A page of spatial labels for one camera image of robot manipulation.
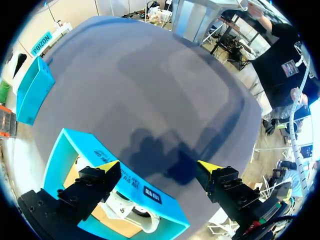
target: hand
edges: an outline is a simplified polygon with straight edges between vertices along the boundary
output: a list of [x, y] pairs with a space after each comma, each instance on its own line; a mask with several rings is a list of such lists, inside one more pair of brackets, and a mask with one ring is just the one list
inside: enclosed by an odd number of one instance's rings
[[320, 165], [320, 161], [315, 161], [315, 162], [313, 163], [312, 169], [318, 170], [319, 165]]
[[252, 17], [261, 18], [264, 15], [264, 12], [258, 9], [254, 4], [249, 2], [248, 12]]
[[[299, 91], [298, 87], [291, 89], [290, 96], [291, 96], [292, 101], [296, 100], [298, 91]], [[305, 106], [308, 106], [308, 97], [304, 93], [301, 93], [300, 99], [298, 101], [298, 104], [301, 104], [301, 103], [304, 104]]]

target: green object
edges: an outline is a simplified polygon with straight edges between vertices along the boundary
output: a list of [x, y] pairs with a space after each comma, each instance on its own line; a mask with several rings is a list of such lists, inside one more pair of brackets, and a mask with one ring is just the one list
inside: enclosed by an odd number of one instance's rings
[[278, 125], [277, 125], [277, 128], [278, 128], [278, 129], [286, 129], [286, 128], [287, 128], [287, 125], [286, 125], [285, 123], [283, 123], [283, 124], [278, 124]]
[[4, 104], [7, 100], [10, 85], [6, 83], [2, 78], [0, 81], [0, 103]]
[[262, 225], [262, 224], [265, 224], [267, 221], [262, 217], [259, 219], [259, 223]]

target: black t-shirt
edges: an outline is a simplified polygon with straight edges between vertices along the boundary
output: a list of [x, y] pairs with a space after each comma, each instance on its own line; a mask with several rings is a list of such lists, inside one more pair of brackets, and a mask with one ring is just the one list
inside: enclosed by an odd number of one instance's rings
[[[274, 109], [293, 102], [290, 98], [290, 91], [300, 87], [306, 66], [302, 63], [297, 67], [298, 72], [291, 71], [292, 67], [290, 66], [301, 58], [294, 47], [300, 38], [293, 26], [286, 23], [272, 23], [272, 35], [278, 37], [278, 41], [264, 54], [252, 61], [252, 65], [258, 74], [270, 105]], [[315, 77], [311, 79], [308, 76], [302, 91], [308, 96], [309, 105], [319, 96], [319, 87], [316, 81], [318, 80]]]

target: person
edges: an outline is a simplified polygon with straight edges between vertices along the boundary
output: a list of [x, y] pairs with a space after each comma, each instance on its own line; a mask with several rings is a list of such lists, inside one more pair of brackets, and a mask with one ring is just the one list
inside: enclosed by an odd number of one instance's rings
[[[303, 197], [302, 194], [302, 189], [301, 189], [301, 180], [300, 180], [300, 176], [299, 173], [297, 171], [297, 164], [295, 162], [291, 162], [291, 161], [280, 161], [278, 163], [278, 166], [282, 169], [282, 168], [286, 168], [286, 170], [273, 170], [273, 176], [270, 178], [269, 180], [269, 185], [273, 186], [275, 184], [275, 181], [279, 182], [283, 182], [286, 180], [290, 179], [291, 182], [291, 189], [292, 189], [292, 193], [291, 196], [292, 197]], [[308, 182], [308, 185], [310, 186], [315, 178], [315, 175], [317, 173], [317, 170], [320, 168], [320, 161], [312, 161], [309, 163], [309, 167], [308, 170], [305, 170], [305, 176]], [[276, 171], [280, 171], [282, 172], [282, 174], [280, 174], [280, 177], [277, 176]]]
[[[262, 119], [266, 132], [272, 132], [277, 119], [290, 115], [297, 88], [300, 87], [306, 72], [305, 64], [297, 66], [301, 55], [297, 48], [301, 39], [296, 29], [287, 23], [273, 23], [253, 4], [248, 4], [249, 14], [273, 36], [279, 39], [261, 56], [252, 61], [259, 81], [272, 107], [272, 111]], [[308, 76], [296, 110], [309, 106], [320, 97], [320, 84], [316, 77]]]

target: p8izon sign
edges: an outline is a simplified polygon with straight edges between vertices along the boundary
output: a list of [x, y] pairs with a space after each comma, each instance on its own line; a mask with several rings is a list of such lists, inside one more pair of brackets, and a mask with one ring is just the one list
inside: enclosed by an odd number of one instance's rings
[[31, 54], [35, 57], [40, 50], [52, 39], [51, 33], [48, 31], [32, 48]]

